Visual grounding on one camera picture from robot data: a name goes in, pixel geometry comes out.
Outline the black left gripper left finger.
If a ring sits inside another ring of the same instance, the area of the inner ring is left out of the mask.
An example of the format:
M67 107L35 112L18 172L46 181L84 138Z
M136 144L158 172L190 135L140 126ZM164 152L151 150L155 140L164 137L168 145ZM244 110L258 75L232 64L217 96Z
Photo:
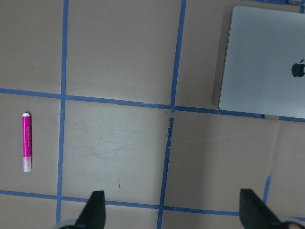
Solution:
M106 221L104 191L92 192L79 215L75 227L78 229L103 229Z

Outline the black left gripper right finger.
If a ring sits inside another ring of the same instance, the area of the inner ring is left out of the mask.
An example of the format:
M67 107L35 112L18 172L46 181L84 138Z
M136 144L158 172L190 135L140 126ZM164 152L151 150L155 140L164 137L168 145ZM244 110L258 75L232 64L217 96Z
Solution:
M279 229L281 227L281 221L252 189L240 190L239 219L245 229Z

